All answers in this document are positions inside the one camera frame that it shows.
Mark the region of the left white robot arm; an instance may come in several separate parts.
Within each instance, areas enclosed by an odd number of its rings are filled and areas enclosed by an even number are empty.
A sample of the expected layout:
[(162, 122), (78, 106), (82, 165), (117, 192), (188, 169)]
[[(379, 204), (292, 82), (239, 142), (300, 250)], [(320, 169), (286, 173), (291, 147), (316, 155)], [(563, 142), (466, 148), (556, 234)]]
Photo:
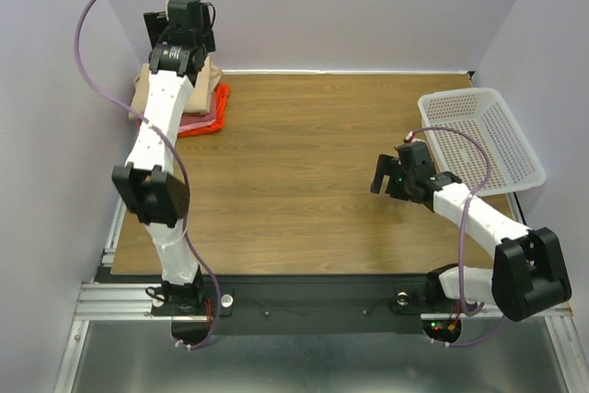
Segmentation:
[(127, 210), (152, 238), (160, 259), (162, 283), (147, 289), (156, 308), (193, 314), (204, 305), (202, 273), (185, 231), (190, 186), (174, 175), (173, 149), (185, 106), (198, 73), (214, 49), (209, 10), (201, 0), (167, 0), (163, 13), (145, 15), (152, 41), (140, 76), (146, 103), (143, 120), (124, 165), (112, 181)]

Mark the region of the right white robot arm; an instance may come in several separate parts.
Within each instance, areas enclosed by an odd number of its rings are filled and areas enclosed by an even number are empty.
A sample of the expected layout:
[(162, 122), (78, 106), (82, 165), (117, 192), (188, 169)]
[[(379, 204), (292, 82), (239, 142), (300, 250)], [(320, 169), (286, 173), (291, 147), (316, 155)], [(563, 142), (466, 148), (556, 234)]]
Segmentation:
[(426, 305), (444, 310), (455, 301), (493, 305), (521, 321), (569, 301), (572, 286), (558, 236), (532, 229), (471, 194), (451, 172), (439, 172), (424, 142), (379, 155), (370, 191), (427, 207), (460, 227), (491, 257), (489, 269), (449, 264), (427, 274)]

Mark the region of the beige t shirt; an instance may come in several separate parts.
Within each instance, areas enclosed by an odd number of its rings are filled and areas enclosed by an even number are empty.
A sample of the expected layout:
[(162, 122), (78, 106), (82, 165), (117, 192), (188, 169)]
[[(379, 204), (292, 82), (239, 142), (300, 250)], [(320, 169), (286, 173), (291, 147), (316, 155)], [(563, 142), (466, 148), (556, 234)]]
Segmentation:
[[(148, 93), (148, 64), (143, 64), (140, 74), (134, 79), (134, 95), (131, 107), (144, 112)], [(185, 105), (184, 113), (207, 114), (211, 109), (211, 95), (221, 80), (222, 70), (216, 66), (211, 56), (197, 75), (196, 84)]]

